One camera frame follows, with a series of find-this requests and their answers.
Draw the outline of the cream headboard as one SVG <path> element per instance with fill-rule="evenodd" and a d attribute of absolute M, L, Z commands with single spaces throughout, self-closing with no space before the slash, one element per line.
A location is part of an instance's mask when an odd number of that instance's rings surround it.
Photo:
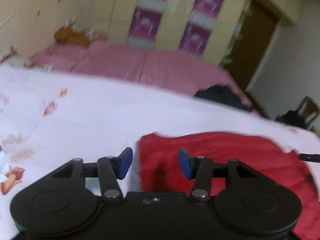
<path fill-rule="evenodd" d="M 71 20 L 91 28 L 95 0 L 1 0 L 1 54 L 15 47 L 29 57 L 53 43 Z"/>

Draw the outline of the pink bed sheet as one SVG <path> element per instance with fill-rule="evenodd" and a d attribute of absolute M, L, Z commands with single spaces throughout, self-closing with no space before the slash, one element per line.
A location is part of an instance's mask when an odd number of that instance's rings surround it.
<path fill-rule="evenodd" d="M 36 64 L 50 64 L 55 71 L 132 81 L 190 96 L 213 86 L 228 86 L 243 105 L 252 108 L 227 70 L 174 51 L 145 50 L 97 40 L 89 47 L 54 44 L 30 59 Z"/>

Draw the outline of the cream wardrobe with purple posters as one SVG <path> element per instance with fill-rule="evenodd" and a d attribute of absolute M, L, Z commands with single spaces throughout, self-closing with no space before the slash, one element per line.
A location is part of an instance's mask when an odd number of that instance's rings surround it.
<path fill-rule="evenodd" d="M 93 28 L 112 42 L 125 44 L 138 0 L 95 0 Z M 168 0 L 157 32 L 155 47 L 178 50 L 195 0 Z M 203 58 L 219 64 L 231 41 L 246 0 L 224 0 Z"/>

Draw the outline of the white floral quilt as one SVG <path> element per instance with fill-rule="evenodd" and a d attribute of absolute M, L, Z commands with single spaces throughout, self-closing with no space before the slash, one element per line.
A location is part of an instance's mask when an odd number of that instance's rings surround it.
<path fill-rule="evenodd" d="M 17 234 L 9 212 L 13 196 L 67 161 L 91 163 L 127 147 L 136 150 L 139 139 L 151 133 L 203 132 L 258 135 L 284 152 L 319 152 L 312 132 L 219 103 L 128 81 L 1 65 L 1 172 L 23 171 L 1 194 L 1 239 Z"/>

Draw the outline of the red padded jacket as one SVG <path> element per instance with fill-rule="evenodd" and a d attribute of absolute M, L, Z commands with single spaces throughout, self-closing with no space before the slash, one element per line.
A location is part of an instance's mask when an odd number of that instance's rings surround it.
<path fill-rule="evenodd" d="M 285 153 L 274 142 L 264 137 L 226 132 L 211 132 L 165 138 L 150 134 L 138 143 L 140 178 L 143 191 L 191 193 L 194 179 L 185 177 L 178 161 L 181 148 L 199 163 L 199 156 L 213 162 L 210 194 L 215 196 L 229 183 L 230 170 L 239 177 L 253 174 L 241 163 L 262 173 L 293 191 L 302 202 L 302 214 L 294 230 L 300 239 L 319 239 L 319 194 L 310 168 L 292 150 Z"/>

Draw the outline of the wooden chair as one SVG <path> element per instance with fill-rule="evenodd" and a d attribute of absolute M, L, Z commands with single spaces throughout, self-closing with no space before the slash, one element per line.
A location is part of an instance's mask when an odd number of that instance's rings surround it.
<path fill-rule="evenodd" d="M 311 124 L 319 116 L 319 106 L 309 96 L 306 96 L 297 108 L 298 115 L 304 120 L 305 129 L 309 129 Z"/>

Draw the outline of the black garment on bed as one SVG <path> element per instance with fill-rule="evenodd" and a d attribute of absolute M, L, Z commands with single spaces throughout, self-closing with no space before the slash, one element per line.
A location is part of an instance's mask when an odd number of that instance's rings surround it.
<path fill-rule="evenodd" d="M 218 102 L 247 112 L 253 112 L 254 110 L 252 106 L 243 104 L 241 98 L 233 93 L 228 85 L 217 85 L 205 90 L 198 90 L 194 97 Z"/>

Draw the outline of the black clothes on chair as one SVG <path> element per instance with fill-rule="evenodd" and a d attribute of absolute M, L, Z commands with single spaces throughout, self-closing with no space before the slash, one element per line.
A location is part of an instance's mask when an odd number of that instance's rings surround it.
<path fill-rule="evenodd" d="M 284 123 L 286 125 L 299 127 L 302 129 L 308 129 L 305 119 L 299 115 L 297 111 L 288 111 L 284 115 L 279 115 L 276 117 L 277 122 Z"/>

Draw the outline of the brown wooden door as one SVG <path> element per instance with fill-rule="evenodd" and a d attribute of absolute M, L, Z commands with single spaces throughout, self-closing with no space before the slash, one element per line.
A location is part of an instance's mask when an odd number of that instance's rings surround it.
<path fill-rule="evenodd" d="M 245 91 L 270 44 L 279 19 L 257 0 L 252 0 L 238 40 L 225 65 L 234 81 Z"/>

